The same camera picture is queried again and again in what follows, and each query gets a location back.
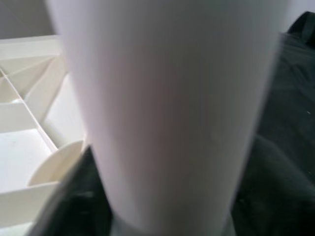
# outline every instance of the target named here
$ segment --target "white tube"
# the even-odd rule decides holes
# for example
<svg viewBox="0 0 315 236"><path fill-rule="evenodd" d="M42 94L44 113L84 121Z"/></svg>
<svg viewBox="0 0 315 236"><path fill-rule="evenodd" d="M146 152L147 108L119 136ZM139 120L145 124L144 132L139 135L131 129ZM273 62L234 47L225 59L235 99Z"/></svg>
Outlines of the white tube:
<svg viewBox="0 0 315 236"><path fill-rule="evenodd" d="M110 205L126 228L220 234L285 2L49 1Z"/></svg>

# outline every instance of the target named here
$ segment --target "white plastic tray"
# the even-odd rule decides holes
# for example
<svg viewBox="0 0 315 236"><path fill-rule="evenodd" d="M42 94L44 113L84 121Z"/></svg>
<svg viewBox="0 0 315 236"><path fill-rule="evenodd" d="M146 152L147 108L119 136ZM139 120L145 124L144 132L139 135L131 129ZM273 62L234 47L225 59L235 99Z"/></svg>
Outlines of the white plastic tray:
<svg viewBox="0 0 315 236"><path fill-rule="evenodd" d="M85 136L58 39L0 40L0 236L35 220Z"/></svg>

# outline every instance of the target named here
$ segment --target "white cylinder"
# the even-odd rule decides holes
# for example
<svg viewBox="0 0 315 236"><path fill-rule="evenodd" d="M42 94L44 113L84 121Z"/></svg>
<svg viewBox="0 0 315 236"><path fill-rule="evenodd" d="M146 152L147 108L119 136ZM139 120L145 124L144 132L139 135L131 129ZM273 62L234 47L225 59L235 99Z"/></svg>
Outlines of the white cylinder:
<svg viewBox="0 0 315 236"><path fill-rule="evenodd" d="M286 0L50 0L115 217L216 236Z"/></svg>

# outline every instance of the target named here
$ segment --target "plastic compartment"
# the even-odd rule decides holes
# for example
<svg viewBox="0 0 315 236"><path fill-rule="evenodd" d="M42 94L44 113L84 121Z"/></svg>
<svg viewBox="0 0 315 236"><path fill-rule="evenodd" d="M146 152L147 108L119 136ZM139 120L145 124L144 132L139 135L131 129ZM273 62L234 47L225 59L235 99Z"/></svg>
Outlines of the plastic compartment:
<svg viewBox="0 0 315 236"><path fill-rule="evenodd" d="M23 235L87 142L55 36L0 40L0 114L0 236Z"/></svg>

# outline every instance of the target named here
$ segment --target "black cloth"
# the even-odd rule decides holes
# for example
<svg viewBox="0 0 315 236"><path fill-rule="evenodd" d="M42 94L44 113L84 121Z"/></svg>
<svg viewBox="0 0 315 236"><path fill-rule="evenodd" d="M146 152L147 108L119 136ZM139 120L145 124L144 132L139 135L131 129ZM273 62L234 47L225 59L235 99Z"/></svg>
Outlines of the black cloth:
<svg viewBox="0 0 315 236"><path fill-rule="evenodd" d="M282 49L232 211L239 236L315 236L315 14Z"/></svg>

